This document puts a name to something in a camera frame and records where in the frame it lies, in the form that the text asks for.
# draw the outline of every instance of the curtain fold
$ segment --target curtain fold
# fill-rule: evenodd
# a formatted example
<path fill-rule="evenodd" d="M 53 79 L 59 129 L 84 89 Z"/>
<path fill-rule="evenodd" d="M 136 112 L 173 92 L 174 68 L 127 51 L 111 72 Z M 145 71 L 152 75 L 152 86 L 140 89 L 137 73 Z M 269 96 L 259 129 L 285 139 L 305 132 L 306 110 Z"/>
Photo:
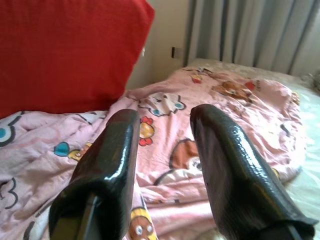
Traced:
<path fill-rule="evenodd" d="M 188 62 L 312 72 L 320 67 L 319 22 L 319 0 L 196 0 Z"/>

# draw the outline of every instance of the mattress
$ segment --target mattress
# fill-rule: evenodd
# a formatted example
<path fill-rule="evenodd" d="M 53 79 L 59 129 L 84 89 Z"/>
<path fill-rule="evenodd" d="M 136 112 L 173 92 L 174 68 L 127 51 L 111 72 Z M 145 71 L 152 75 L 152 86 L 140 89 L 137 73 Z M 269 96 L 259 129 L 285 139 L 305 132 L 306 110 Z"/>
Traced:
<path fill-rule="evenodd" d="M 236 97 L 225 82 L 241 89 Z M 0 239 L 49 239 L 53 200 L 108 119 L 121 109 L 136 110 L 140 117 L 131 222 L 124 239 L 222 239 L 189 121 L 191 109 L 204 103 L 242 126 L 296 204 L 317 218 L 319 100 L 299 78 L 197 59 L 163 82 L 127 91 L 108 110 L 21 111 L 0 119 Z M 306 161 L 300 115 L 307 130 Z"/>
<path fill-rule="evenodd" d="M 263 78 L 274 80 L 289 87 L 300 96 L 301 119 L 306 131 L 305 162 L 299 174 L 285 188 L 302 212 L 320 219 L 320 94 L 312 88 L 310 82 L 299 77 L 260 68 L 226 63 L 216 60 L 196 59 L 190 64 L 194 67 L 207 67 L 212 71 L 230 71 L 245 78 Z M 320 240 L 320 224 L 316 225 L 314 239 Z"/>

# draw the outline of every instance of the pink comforter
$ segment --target pink comforter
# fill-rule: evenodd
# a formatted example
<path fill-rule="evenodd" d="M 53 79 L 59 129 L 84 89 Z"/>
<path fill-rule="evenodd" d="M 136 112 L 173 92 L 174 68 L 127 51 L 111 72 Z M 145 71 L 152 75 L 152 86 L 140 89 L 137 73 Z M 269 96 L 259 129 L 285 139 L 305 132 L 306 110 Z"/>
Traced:
<path fill-rule="evenodd" d="M 81 156 L 120 109 L 141 117 L 127 239 L 193 240 L 215 223 L 189 116 L 213 104 L 247 133 L 281 181 L 304 160 L 299 98 L 267 79 L 186 68 L 128 91 L 109 111 L 17 112 L 0 120 L 0 239 L 49 239 L 48 214 Z"/>

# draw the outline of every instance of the red cushion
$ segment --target red cushion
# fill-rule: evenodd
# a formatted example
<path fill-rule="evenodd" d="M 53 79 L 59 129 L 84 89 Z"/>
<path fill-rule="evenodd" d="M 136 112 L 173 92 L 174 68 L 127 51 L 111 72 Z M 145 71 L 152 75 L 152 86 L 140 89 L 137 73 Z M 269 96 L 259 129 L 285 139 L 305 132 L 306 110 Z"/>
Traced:
<path fill-rule="evenodd" d="M 0 118 L 108 109 L 153 17 L 145 0 L 0 0 Z"/>

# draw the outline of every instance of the beige wall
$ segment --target beige wall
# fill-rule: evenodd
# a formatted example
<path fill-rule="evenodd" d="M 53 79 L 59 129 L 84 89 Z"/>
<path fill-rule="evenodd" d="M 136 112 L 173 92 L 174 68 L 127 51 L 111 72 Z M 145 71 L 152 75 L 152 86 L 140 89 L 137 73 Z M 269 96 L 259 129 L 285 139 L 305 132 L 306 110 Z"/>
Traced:
<path fill-rule="evenodd" d="M 148 0 L 155 18 L 148 36 L 144 56 L 140 56 L 127 89 L 162 81 L 183 66 L 183 55 L 171 58 L 172 47 L 184 52 L 189 16 L 189 0 Z"/>

